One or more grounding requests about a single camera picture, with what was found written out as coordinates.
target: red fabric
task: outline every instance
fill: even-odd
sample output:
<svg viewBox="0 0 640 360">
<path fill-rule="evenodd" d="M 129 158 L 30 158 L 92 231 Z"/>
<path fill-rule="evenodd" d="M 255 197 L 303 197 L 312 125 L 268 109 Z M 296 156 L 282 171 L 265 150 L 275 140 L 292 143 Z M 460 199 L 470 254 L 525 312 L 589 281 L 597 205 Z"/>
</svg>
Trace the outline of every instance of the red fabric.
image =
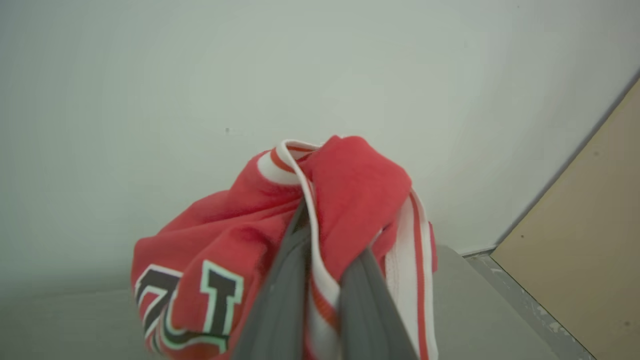
<svg viewBox="0 0 640 360">
<path fill-rule="evenodd" d="M 158 341 L 170 358 L 228 359 L 300 202 L 298 185 L 275 184 L 260 174 L 260 156 L 248 162 L 230 190 L 196 201 L 157 235 L 143 238 L 135 246 L 131 282 L 136 294 L 142 293 L 141 279 L 150 266 L 182 273 L 173 306 L 163 308 L 163 315 L 170 310 L 168 318 L 176 329 L 197 333 L 207 325 L 211 295 L 202 289 L 204 262 L 243 279 L 241 300 L 231 303 L 227 351 L 221 354 L 218 345 L 206 342 L 169 348 Z M 299 164 L 315 188 L 321 255 L 329 273 L 339 281 L 350 262 L 378 234 L 372 249 L 382 261 L 395 242 L 396 213 L 410 192 L 411 181 L 404 170 L 357 137 L 334 136 L 304 159 Z M 291 169 L 278 160 L 274 162 L 279 167 Z M 159 296 L 141 296 L 141 318 Z M 326 315 L 336 317 L 330 311 Z M 152 347 L 156 333 L 158 338 L 165 334 L 163 317 L 150 329 L 146 342 Z"/>
</svg>

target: wooden board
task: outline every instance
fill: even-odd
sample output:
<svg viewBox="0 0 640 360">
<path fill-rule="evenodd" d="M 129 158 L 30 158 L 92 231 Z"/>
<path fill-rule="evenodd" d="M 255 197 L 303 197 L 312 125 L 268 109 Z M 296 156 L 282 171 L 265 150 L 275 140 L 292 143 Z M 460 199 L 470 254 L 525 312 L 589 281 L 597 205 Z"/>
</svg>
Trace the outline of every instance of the wooden board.
<svg viewBox="0 0 640 360">
<path fill-rule="evenodd" d="M 492 258 L 598 360 L 640 359 L 640 83 Z"/>
</svg>

